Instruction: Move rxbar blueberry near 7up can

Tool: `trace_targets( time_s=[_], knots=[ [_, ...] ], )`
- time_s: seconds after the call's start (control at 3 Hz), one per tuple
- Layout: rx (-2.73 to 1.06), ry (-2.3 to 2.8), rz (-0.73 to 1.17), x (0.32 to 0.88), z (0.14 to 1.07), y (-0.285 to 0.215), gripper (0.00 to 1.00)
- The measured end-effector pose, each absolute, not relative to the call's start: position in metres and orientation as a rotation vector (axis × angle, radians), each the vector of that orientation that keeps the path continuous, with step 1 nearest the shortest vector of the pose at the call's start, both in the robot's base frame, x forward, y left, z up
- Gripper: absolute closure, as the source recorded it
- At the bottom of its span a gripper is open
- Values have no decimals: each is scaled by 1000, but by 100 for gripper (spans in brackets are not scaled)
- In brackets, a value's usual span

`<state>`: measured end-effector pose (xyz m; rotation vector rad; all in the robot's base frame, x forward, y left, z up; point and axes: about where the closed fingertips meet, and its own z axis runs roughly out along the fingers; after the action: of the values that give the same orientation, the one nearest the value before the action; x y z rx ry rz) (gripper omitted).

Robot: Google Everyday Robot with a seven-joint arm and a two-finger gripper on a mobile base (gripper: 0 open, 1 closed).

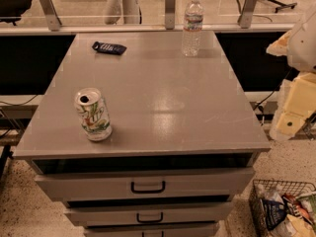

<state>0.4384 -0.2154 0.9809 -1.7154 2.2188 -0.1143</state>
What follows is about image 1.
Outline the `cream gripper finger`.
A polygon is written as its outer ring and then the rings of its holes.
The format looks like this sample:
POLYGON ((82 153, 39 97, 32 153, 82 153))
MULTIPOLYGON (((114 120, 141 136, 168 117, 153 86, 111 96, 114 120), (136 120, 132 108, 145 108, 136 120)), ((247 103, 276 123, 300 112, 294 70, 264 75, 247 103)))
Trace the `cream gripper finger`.
POLYGON ((281 113, 276 118, 276 134, 293 137, 303 127, 305 119, 292 113, 281 113))
POLYGON ((316 111, 316 74, 300 73, 294 78, 283 109, 302 119, 309 118, 316 111))

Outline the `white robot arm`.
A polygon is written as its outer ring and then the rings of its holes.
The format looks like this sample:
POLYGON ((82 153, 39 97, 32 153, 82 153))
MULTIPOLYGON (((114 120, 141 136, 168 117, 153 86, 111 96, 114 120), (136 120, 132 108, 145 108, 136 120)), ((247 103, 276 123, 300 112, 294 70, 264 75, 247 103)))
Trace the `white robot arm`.
POLYGON ((266 53, 285 56, 299 74, 283 80, 270 137, 288 140, 316 112, 316 5, 313 4, 294 27, 269 45, 266 53))

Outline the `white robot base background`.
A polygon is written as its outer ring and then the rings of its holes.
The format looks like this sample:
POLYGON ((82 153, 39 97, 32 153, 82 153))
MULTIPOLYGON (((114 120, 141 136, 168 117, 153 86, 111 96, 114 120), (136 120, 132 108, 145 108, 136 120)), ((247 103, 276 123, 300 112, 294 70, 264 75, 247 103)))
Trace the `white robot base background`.
POLYGON ((139 0, 107 0, 105 24, 116 24, 120 18, 128 25, 140 24, 142 18, 139 0))

